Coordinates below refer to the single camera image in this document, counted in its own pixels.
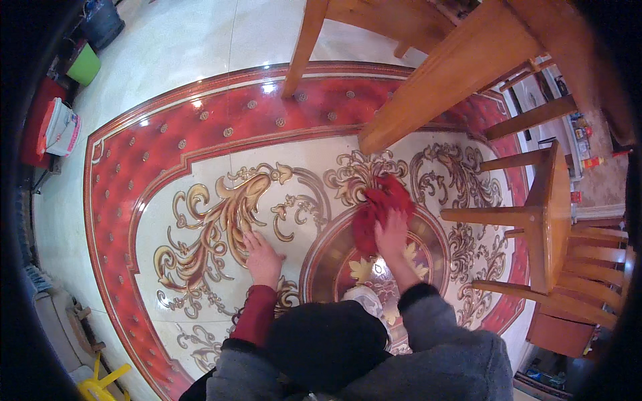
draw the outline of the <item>white bucket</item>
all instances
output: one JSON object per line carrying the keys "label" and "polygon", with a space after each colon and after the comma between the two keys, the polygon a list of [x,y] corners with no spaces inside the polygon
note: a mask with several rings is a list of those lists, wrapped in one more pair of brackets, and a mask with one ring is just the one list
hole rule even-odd
{"label": "white bucket", "polygon": [[69,107],[62,103],[62,99],[55,98],[49,102],[44,120],[40,126],[38,152],[45,152],[58,156],[69,156],[80,133],[82,120]]}

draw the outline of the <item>glossy floor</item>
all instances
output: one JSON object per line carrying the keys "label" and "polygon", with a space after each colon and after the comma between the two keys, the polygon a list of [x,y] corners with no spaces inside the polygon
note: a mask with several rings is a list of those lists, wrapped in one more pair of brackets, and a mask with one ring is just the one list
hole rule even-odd
{"label": "glossy floor", "polygon": [[[177,398],[215,362],[250,285],[230,235],[244,219],[288,254],[279,311],[340,298],[360,281],[386,303],[395,351],[406,352],[389,273],[336,242],[360,199],[347,182],[363,186],[381,166],[422,205],[407,249],[417,271],[439,282],[461,324],[502,332],[519,361],[532,304],[472,292],[467,283],[479,274],[523,282],[523,244],[504,240],[503,227],[437,217],[454,202],[525,199],[523,169],[479,174],[475,167],[519,151],[513,137],[491,147],[475,139],[507,118],[505,105],[474,96],[390,153],[360,155],[354,134],[410,70],[318,64],[325,78],[304,80],[295,99],[282,101],[284,67],[274,64],[289,61],[302,10],[301,1],[126,0],[119,12],[127,27],[100,54],[99,75],[74,104],[85,119],[80,143],[34,199],[40,263],[94,310],[90,323],[107,344],[108,364],[137,368],[121,379],[134,399]],[[326,21],[313,60],[414,67],[424,57],[400,61],[394,46]],[[250,187],[262,195],[248,196]],[[331,264],[336,283],[315,274],[324,257],[339,253],[342,262]],[[194,269],[186,268],[190,257]]]}

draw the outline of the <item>red sleeve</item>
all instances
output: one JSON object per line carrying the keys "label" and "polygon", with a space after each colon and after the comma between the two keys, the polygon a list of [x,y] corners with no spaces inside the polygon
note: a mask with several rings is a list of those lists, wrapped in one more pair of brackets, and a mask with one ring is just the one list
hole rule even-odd
{"label": "red sleeve", "polygon": [[271,287],[250,287],[243,312],[230,338],[238,338],[256,346],[263,346],[268,328],[274,320],[276,303],[277,293]]}

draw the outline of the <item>yellow plastic stool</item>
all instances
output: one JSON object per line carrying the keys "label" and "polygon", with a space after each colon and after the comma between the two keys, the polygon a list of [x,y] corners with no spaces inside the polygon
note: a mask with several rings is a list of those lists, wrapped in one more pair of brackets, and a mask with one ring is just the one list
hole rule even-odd
{"label": "yellow plastic stool", "polygon": [[[100,353],[98,353],[96,363],[94,364],[94,376],[91,379],[83,380],[78,383],[78,391],[80,391],[80,394],[82,394],[84,399],[87,401],[116,401],[114,396],[105,388],[114,380],[127,373],[131,368],[132,365],[126,363],[99,380],[98,372],[100,370]],[[125,400],[130,401],[127,390],[125,390]]]}

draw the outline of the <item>red tile border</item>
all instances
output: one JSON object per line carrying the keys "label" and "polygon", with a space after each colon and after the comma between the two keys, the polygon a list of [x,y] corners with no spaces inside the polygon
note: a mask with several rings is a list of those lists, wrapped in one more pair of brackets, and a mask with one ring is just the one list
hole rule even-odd
{"label": "red tile border", "polygon": [[[197,160],[275,143],[352,135],[372,119],[389,93],[401,84],[399,78],[412,72],[393,65],[313,62],[306,74],[333,75],[304,78],[294,98],[281,99],[282,81],[278,78],[286,69],[286,64],[258,67],[184,85],[128,110],[87,139],[85,228],[98,289],[125,350],[163,399],[178,399],[192,378],[165,351],[135,283],[134,275],[139,271],[135,233],[147,201],[169,181],[189,174]],[[354,74],[385,74],[391,78]],[[257,80],[267,81],[229,88]],[[219,92],[202,95],[216,90]],[[187,98],[190,101],[177,103]],[[441,130],[466,126],[479,137],[482,129],[506,119],[502,114],[506,106],[498,99],[489,99],[474,95],[429,125]],[[499,156],[519,152],[513,137],[491,146]],[[514,204],[518,204],[528,189],[525,170],[514,170],[507,175]],[[515,255],[513,259],[514,264],[521,262]],[[528,277],[527,264],[515,274],[514,270],[511,280]],[[489,316],[501,314],[501,321],[508,323],[514,321],[523,305],[520,308],[504,298]]]}

